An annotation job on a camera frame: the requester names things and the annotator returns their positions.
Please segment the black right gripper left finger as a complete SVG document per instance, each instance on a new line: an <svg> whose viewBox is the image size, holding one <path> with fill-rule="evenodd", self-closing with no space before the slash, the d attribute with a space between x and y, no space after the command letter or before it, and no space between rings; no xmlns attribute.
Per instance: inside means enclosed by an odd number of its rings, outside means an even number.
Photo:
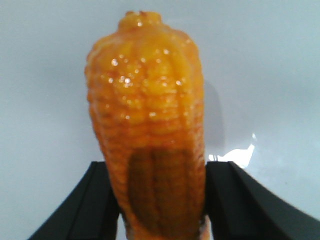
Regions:
<svg viewBox="0 0 320 240"><path fill-rule="evenodd" d="M119 213L106 164L93 161L73 191L30 239L114 240Z"/></svg>

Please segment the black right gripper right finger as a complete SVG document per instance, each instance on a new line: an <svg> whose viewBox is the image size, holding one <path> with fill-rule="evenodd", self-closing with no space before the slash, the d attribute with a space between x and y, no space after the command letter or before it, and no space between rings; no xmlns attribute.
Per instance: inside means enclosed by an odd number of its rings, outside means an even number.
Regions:
<svg viewBox="0 0 320 240"><path fill-rule="evenodd" d="M215 240L318 240L320 222L280 199L232 161L206 165L206 211Z"/></svg>

